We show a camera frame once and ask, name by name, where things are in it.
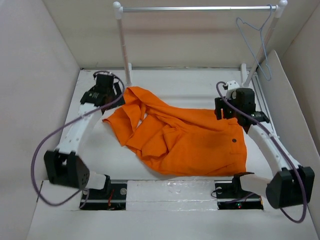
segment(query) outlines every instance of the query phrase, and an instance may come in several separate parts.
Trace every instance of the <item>metal rod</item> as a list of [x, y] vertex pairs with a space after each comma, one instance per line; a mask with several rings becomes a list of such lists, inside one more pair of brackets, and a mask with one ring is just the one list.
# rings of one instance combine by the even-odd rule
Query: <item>metal rod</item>
[[146, 12], [222, 12], [222, 11], [257, 11], [269, 12], [270, 6], [186, 6], [186, 7], [124, 7], [123, 13]]
[[131, 86], [132, 83], [131, 83], [131, 78], [130, 78], [130, 68], [129, 68], [129, 62], [128, 62], [127, 47], [126, 47], [126, 42], [125, 42], [124, 28], [123, 28], [121, 19], [117, 19], [116, 22], [117, 22], [118, 30], [119, 30], [122, 57], [123, 57], [123, 62], [124, 62], [126, 85]]
[[[275, 28], [276, 28], [276, 25], [277, 25], [278, 21], [279, 21], [279, 18], [274, 17], [272, 22], [271, 22], [271, 24], [270, 24], [268, 32], [266, 33], [266, 35], [264, 37], [264, 47], [265, 48], [268, 45], [268, 42], [269, 42], [269, 40], [270, 40], [270, 38], [271, 38]], [[263, 46], [261, 46], [259, 52], [256, 55], [256, 59], [258, 60], [259, 63], [261, 63], [264, 60], [264, 58], [263, 58], [264, 55], [265, 55], [265, 51], [264, 51]], [[250, 83], [252, 77], [254, 76], [254, 74], [255, 74], [255, 72], [257, 70], [257, 67], [258, 67], [258, 63], [257, 63], [257, 61], [254, 61], [253, 64], [252, 64], [252, 67], [251, 67], [251, 70], [249, 72], [248, 77], [246, 78], [245, 82], [242, 84], [243, 87], [246, 87], [246, 88], [249, 87], [249, 83]]]

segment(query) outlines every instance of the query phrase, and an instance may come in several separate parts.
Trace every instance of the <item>white table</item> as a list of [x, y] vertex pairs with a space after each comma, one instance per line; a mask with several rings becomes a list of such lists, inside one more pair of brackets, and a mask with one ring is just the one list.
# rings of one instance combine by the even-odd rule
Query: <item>white table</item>
[[[125, 79], [123, 70], [113, 72]], [[80, 72], [67, 122], [77, 115], [82, 95], [94, 85], [93, 73], [92, 70]], [[230, 69], [134, 70], [132, 75], [134, 85], [148, 89], [169, 105], [180, 108], [214, 109], [214, 99], [218, 97], [216, 83], [241, 81], [240, 71]], [[251, 87], [256, 92], [257, 108], [268, 113], [257, 82]], [[103, 118], [113, 112], [105, 112]], [[271, 178], [271, 170], [258, 146], [244, 136], [247, 171]], [[294, 224], [279, 210], [271, 208], [266, 199], [263, 201], [264, 211], [218, 210], [217, 202], [210, 197], [214, 180], [230, 177], [174, 178], [160, 175], [144, 166], [133, 152], [121, 147], [108, 124], [96, 124], [82, 158], [90, 170], [110, 175], [112, 180], [132, 180], [128, 182], [127, 210], [82, 211], [78, 209], [80, 195], [59, 208], [39, 201], [28, 240], [317, 239], [309, 213], [302, 224]], [[51, 185], [48, 181], [41, 189], [52, 201], [63, 200], [74, 191]], [[287, 211], [299, 218], [302, 207], [291, 207]]]

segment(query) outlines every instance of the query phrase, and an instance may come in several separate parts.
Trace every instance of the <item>crumpled orange garment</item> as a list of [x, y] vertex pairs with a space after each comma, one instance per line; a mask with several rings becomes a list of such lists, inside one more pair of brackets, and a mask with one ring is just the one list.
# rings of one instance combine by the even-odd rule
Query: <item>crumpled orange garment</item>
[[127, 88], [124, 100], [103, 122], [154, 171], [177, 176], [246, 172], [244, 134], [235, 118], [217, 120], [214, 110], [169, 106], [138, 86]]

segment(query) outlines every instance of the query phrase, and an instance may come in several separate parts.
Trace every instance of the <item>white pipe elbow connector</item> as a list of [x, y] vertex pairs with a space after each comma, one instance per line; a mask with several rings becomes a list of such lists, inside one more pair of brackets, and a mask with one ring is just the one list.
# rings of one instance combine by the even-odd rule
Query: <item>white pipe elbow connector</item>
[[115, 1], [113, 3], [114, 15], [115, 19], [120, 20], [122, 18], [122, 14], [124, 13], [124, 8], [121, 6], [120, 2]]
[[276, 6], [274, 17], [279, 19], [281, 17], [282, 13], [284, 12], [287, 5], [288, 5], [287, 0], [280, 0], [279, 4]]

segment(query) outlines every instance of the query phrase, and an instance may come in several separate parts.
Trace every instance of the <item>orange cloth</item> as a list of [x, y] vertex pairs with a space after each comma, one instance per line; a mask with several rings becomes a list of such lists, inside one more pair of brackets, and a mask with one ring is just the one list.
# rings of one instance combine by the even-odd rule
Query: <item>orange cloth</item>
[[154, 171], [179, 176], [246, 171], [243, 130], [235, 118], [217, 120], [214, 110], [169, 106], [137, 86], [125, 90], [124, 100], [125, 105], [103, 122], [111, 125], [122, 146]]

